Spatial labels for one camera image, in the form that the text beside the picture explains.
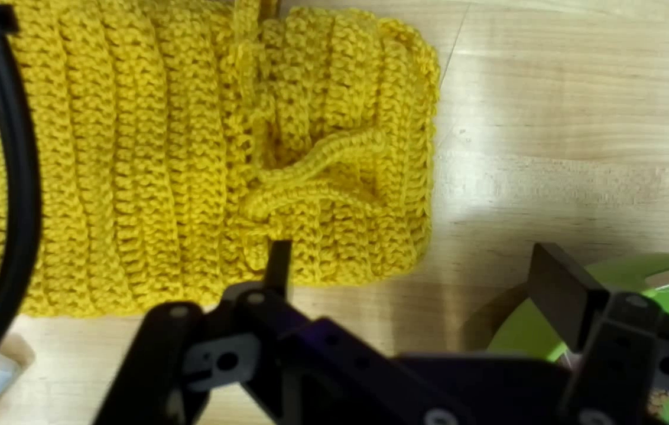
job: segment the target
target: green object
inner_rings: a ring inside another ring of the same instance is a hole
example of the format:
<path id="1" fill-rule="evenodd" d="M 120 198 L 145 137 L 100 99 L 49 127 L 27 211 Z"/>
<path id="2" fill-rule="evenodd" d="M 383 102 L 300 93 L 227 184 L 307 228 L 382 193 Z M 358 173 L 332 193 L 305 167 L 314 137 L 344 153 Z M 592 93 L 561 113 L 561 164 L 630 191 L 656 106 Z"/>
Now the green object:
<path id="1" fill-rule="evenodd" d="M 605 289 L 643 293 L 669 311 L 669 255 L 620 258 L 587 270 Z M 532 301 L 526 301 L 496 330 L 489 352 L 559 362 L 568 355 L 568 348 Z M 662 420 L 669 422 L 669 401 L 661 412 Z"/>

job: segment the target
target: yellow yarn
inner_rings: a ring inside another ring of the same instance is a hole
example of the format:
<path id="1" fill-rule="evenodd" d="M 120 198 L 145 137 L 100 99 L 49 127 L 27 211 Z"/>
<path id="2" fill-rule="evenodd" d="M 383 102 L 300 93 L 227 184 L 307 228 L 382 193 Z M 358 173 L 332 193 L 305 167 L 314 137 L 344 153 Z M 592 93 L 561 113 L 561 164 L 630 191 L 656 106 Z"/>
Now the yellow yarn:
<path id="1" fill-rule="evenodd" d="M 408 23 L 259 0 L 14 0 L 45 229 L 23 311 L 215 303 L 293 238 L 297 284 L 429 244 L 438 62 Z M 0 249 L 6 238 L 0 153 Z"/>

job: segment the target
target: crocheted piece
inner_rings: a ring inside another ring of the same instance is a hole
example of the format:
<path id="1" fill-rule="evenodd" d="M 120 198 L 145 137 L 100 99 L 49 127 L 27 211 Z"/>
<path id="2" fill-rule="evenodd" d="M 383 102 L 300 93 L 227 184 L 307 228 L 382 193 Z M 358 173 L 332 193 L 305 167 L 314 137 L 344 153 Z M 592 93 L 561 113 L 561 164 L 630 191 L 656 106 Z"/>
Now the crocheted piece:
<path id="1" fill-rule="evenodd" d="M 293 238 L 293 284 L 429 246 L 435 53 L 403 22 L 259 0 L 14 0 L 45 229 L 23 311 L 215 303 Z M 0 151 L 0 251 L 6 173 Z"/>

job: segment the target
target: wooden surface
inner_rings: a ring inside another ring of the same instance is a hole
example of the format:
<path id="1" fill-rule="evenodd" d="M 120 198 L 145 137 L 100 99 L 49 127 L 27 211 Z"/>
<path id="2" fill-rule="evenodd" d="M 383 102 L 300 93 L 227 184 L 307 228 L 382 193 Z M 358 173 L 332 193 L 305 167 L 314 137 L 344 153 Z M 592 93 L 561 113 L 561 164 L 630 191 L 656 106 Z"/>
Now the wooden surface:
<path id="1" fill-rule="evenodd" d="M 305 3 L 403 16 L 445 67 L 427 264 L 383 285 L 297 290 L 305 311 L 383 352 L 476 350 L 535 241 L 584 262 L 669 251 L 669 0 Z M 91 422 L 136 328 L 23 318 L 33 363 L 0 422 Z M 208 419 L 267 422 L 240 393 Z"/>

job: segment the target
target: wooden table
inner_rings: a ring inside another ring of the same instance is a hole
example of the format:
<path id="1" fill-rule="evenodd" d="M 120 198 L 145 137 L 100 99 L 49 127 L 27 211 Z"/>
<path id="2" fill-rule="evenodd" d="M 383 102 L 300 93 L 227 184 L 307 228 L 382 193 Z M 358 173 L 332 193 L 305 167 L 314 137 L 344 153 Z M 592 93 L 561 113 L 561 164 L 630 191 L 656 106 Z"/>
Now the wooden table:
<path id="1" fill-rule="evenodd" d="M 508 307 L 502 296 L 526 282 L 535 241 L 581 262 L 669 251 L 669 0 L 305 6 L 417 23 L 445 75 L 427 264 L 372 289 L 297 290 L 298 307 L 383 352 L 477 350 Z M 91 422 L 136 328 L 22 318 L 33 363 L 0 401 L 0 422 Z M 267 422 L 235 390 L 208 419 Z"/>

